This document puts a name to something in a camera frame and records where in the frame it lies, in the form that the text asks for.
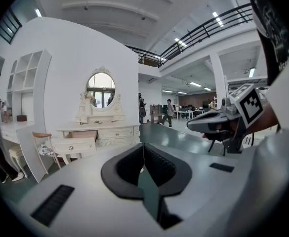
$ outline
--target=floor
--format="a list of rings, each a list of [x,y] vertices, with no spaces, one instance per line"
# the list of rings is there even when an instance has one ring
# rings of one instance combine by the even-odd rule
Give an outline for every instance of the floor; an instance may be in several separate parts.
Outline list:
[[[65,163],[60,162],[61,167],[65,166]],[[23,179],[12,182],[10,178],[7,179],[5,184],[2,184],[0,181],[0,193],[3,197],[11,200],[14,203],[18,203],[19,200],[26,194],[32,187],[37,184],[34,176],[31,174],[29,167],[26,165],[24,167],[28,178],[24,177]],[[57,164],[53,164],[48,170],[49,175],[53,174],[59,169]]]
[[[201,138],[202,134],[192,132],[187,129],[186,122],[187,121],[183,119],[173,119],[172,128],[168,127],[167,122],[165,123],[165,126],[149,122],[140,127],[140,140],[143,143],[156,143],[195,154],[208,154],[211,141]],[[222,156],[222,152],[222,144],[215,143],[210,155]],[[238,156],[239,155],[227,155],[226,157],[235,158]],[[58,166],[53,164],[48,170],[49,175],[53,174],[57,170]],[[12,202],[18,203],[22,196],[37,184],[37,181],[31,175],[27,166],[25,166],[25,171],[28,173],[28,178],[23,178],[22,180],[14,183],[10,178],[5,184],[0,182],[0,193]],[[156,200],[157,187],[150,175],[147,173],[146,169],[144,169],[144,172],[140,175],[139,186],[141,186],[141,188],[143,188],[143,190],[146,192],[146,198],[151,201],[149,204],[147,204],[147,209],[152,215],[155,215],[157,213],[156,206],[155,203],[152,203],[152,201]]]

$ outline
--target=chair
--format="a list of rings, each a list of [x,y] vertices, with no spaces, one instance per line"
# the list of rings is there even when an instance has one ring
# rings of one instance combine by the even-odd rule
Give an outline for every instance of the chair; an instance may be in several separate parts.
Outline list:
[[[32,132],[32,135],[33,135],[33,139],[34,139],[34,143],[35,143],[35,147],[37,149],[37,153],[38,153],[38,156],[39,156],[39,159],[40,159],[40,162],[45,170],[45,172],[47,174],[49,174],[49,172],[47,171],[40,155],[42,156],[50,156],[50,157],[53,157],[54,159],[54,162],[57,163],[57,165],[59,166],[59,168],[61,169],[61,165],[59,163],[59,160],[57,158],[57,155],[56,153],[53,151],[52,149],[52,143],[51,143],[51,134],[50,133],[36,133],[36,132]],[[37,144],[37,139],[39,138],[48,138],[48,141],[45,141],[43,143],[40,143],[40,145],[38,146]]]
[[[28,178],[27,173],[25,172],[24,168],[20,164],[20,157],[23,155],[20,146],[19,145],[13,146],[8,150],[8,152],[9,152],[9,157],[10,157],[12,163],[14,164],[14,166],[16,167],[16,169],[18,170],[18,172],[21,169],[22,172],[24,172],[25,177]]]

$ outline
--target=fluorescent light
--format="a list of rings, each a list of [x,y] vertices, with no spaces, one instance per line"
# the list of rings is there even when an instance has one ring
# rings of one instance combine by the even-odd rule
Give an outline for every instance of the fluorescent light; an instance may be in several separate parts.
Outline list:
[[[158,59],[160,59],[160,60],[162,60],[162,61],[165,60],[164,58],[159,57],[159,56],[157,56],[157,55],[155,56],[155,58],[158,58]]]
[[[198,84],[198,83],[195,83],[195,82],[191,82],[190,84],[192,84],[192,85],[194,85],[194,86],[197,86],[197,87],[201,87],[201,85],[200,85],[200,84]]]
[[[255,70],[255,68],[251,68],[251,69],[249,70],[249,76],[248,76],[248,77],[253,77],[253,75],[254,75],[254,70]]]
[[[218,17],[218,14],[217,14],[216,12],[213,12],[212,14],[213,14],[213,16],[216,18],[219,26],[220,26],[220,27],[223,27],[224,24],[222,23],[221,19]]]
[[[187,47],[187,45],[183,41],[181,41],[180,39],[176,38],[175,41],[178,42],[179,44],[181,44],[182,46]]]
[[[36,14],[38,15],[38,17],[42,17],[42,15],[41,15],[39,9],[35,9],[35,11],[36,11]]]

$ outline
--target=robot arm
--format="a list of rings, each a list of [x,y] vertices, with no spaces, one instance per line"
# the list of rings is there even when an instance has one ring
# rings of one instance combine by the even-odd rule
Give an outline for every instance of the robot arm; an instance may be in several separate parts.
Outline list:
[[[222,141],[229,153],[239,153],[242,140],[250,127],[263,113],[254,84],[243,84],[222,99],[221,110],[207,112],[187,122],[192,131],[204,133],[210,140]],[[233,131],[230,123],[237,122]]]

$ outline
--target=drawer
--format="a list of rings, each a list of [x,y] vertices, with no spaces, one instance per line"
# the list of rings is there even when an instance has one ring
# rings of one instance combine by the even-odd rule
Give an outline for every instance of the drawer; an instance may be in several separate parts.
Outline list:
[[[95,150],[96,131],[70,132],[63,139],[52,138],[56,153],[80,153]]]
[[[109,145],[124,146],[134,143],[133,137],[122,139],[96,140],[97,147],[105,147]]]
[[[6,131],[1,131],[1,137],[5,140],[9,140],[9,141],[12,141],[14,143],[17,143],[19,144],[19,141],[18,141],[18,138],[17,138],[17,134],[15,133],[9,133],[9,132],[6,132]]]
[[[57,140],[52,142],[55,151],[58,152],[83,152],[95,148],[95,141],[85,140],[85,141],[64,141]]]
[[[128,138],[133,136],[133,127],[98,130],[98,140]]]

